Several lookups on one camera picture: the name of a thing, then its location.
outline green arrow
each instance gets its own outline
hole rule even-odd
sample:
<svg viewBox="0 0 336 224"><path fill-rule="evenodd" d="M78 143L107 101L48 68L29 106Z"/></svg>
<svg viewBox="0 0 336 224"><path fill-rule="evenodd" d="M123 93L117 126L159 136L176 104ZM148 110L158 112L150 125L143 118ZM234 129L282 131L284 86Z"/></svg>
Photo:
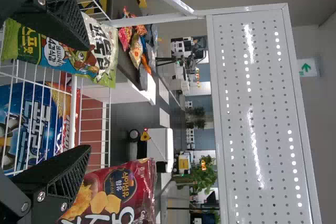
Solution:
<svg viewBox="0 0 336 224"><path fill-rule="evenodd" d="M308 69L311 69L311 67L307 63L305 63L305 64L303 64L301 69L302 70L304 69L306 72L308 72Z"/></svg>

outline green plant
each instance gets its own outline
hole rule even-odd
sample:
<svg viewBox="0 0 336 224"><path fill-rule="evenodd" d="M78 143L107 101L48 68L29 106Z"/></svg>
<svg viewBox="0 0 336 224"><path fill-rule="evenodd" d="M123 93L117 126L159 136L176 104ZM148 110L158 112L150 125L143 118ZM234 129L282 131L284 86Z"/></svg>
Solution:
<svg viewBox="0 0 336 224"><path fill-rule="evenodd" d="M195 127L195 123L194 122L186 122L185 126L187 127L187 129L193 129Z"/></svg>
<svg viewBox="0 0 336 224"><path fill-rule="evenodd" d="M206 170L202 170L202 160L205 161ZM210 155L202 156L199 160L199 165L192 167L191 173L185 175L197 182L197 185L194 185L195 193L199 193L203 189L205 189L205 194L210 193L211 187L217 179L217 172L214 170L214 160Z"/></svg>
<svg viewBox="0 0 336 224"><path fill-rule="evenodd" d="M193 114L199 118L205 116L205 111L204 111L204 107L195 107L193 110Z"/></svg>
<svg viewBox="0 0 336 224"><path fill-rule="evenodd" d="M204 130L205 128L205 120L204 119L197 119L194 124L198 129Z"/></svg>
<svg viewBox="0 0 336 224"><path fill-rule="evenodd" d="M216 224L220 224L220 222L221 222L221 221L220 221L220 220L221 220L221 219L220 219L220 218L221 218L220 216L221 216L221 215L218 213L218 211L211 211L211 212L215 215L215 223L216 223Z"/></svg>
<svg viewBox="0 0 336 224"><path fill-rule="evenodd" d="M206 166L206 165L213 165L214 162L215 162L215 158L211 157L210 155L202 156L202 157L199 159L199 163L200 163L200 164L201 164L202 160L204 160L204 162L205 162L205 166Z"/></svg>

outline floor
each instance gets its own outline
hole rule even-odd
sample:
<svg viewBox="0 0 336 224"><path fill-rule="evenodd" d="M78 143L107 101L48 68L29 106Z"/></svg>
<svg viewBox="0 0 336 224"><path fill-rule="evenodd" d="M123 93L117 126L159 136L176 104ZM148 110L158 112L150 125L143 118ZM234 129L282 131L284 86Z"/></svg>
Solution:
<svg viewBox="0 0 336 224"><path fill-rule="evenodd" d="M132 129L141 131L145 127L170 127L174 135L174 148L186 150L185 112L181 110L179 95L169 92L157 74L153 79L156 84L156 105L149 102L111 104L111 166L136 159L136 144L130 143L128 137ZM160 223L160 194L170 178L170 174L158 176L155 187L156 223Z"/></svg>

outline perforated metal panel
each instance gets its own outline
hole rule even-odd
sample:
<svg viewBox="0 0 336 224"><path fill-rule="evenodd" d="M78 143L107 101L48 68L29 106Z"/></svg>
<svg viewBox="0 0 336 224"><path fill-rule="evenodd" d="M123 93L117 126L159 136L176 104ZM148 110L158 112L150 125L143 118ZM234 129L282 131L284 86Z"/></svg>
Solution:
<svg viewBox="0 0 336 224"><path fill-rule="evenodd" d="M312 223L282 11L213 26L229 223Z"/></svg>

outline red chip bag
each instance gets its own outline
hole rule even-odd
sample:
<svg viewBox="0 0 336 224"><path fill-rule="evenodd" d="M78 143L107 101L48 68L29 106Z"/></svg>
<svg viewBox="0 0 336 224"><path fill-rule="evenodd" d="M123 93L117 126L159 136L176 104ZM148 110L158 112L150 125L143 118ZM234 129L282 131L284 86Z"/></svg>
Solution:
<svg viewBox="0 0 336 224"><path fill-rule="evenodd" d="M136 18L137 17L137 15L128 12L126 9L126 6L124 7L123 12L124 12L124 18ZM145 34L147 34L147 29L145 28L144 25L137 25L135 29L136 29L136 32L140 36L144 36Z"/></svg>
<svg viewBox="0 0 336 224"><path fill-rule="evenodd" d="M118 31L119 40L122 44L122 49L126 52L130 45L130 40L132 37L132 27L121 27Z"/></svg>
<svg viewBox="0 0 336 224"><path fill-rule="evenodd" d="M57 224L154 224L155 183L152 158L88 173Z"/></svg>

